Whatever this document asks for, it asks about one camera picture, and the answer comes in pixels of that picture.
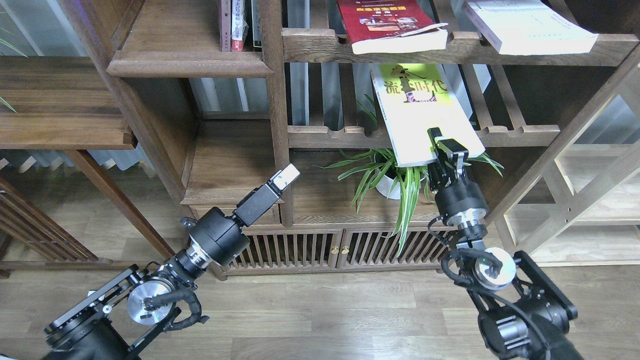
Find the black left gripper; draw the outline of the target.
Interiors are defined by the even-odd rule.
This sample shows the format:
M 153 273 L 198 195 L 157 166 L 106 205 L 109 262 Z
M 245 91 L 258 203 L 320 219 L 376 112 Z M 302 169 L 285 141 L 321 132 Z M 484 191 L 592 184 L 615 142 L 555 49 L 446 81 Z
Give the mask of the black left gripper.
M 218 207 L 209 210 L 189 230 L 192 243 L 185 255 L 190 262 L 197 268 L 207 268 L 212 262 L 229 265 L 249 246 L 242 227 L 251 226 L 269 210 L 299 176 L 294 164 L 288 164 L 274 174 L 274 181 L 267 181 L 245 196 L 231 216 Z

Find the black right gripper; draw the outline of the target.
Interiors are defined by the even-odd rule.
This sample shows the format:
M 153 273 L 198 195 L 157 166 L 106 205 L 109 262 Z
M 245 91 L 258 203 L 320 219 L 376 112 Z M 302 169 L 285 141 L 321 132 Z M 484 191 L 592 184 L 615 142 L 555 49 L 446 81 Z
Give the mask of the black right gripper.
M 489 208 L 480 187 L 470 180 L 464 162 L 469 151 L 456 140 L 442 140 L 439 127 L 427 130 L 435 162 L 427 165 L 429 189 L 446 226 L 482 226 Z

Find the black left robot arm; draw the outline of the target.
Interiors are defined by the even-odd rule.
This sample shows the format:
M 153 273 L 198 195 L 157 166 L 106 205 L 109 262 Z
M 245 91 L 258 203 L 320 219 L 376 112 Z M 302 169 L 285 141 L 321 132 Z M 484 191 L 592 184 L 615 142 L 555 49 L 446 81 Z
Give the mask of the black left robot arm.
M 208 321 L 195 294 L 196 280 L 210 264 L 230 265 L 249 246 L 242 229 L 265 214 L 299 175 L 292 164 L 277 171 L 245 196 L 229 216 L 213 207 L 200 219 L 183 218 L 190 246 L 156 270 L 128 267 L 52 321 L 45 328 L 51 347 L 46 360 L 137 360 L 160 333 Z M 148 328 L 132 344 L 110 319 L 121 302 L 126 303 L 132 321 Z

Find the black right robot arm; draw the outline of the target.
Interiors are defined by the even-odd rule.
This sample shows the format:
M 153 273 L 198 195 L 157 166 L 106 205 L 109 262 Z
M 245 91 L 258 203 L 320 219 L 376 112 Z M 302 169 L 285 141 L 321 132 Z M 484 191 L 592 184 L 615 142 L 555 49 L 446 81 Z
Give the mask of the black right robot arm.
M 580 360 L 566 338 L 576 306 L 525 251 L 485 246 L 489 208 L 466 173 L 468 150 L 439 128 L 428 134 L 437 156 L 428 165 L 429 187 L 441 221 L 456 227 L 443 240 L 441 269 L 473 301 L 485 346 L 500 360 Z

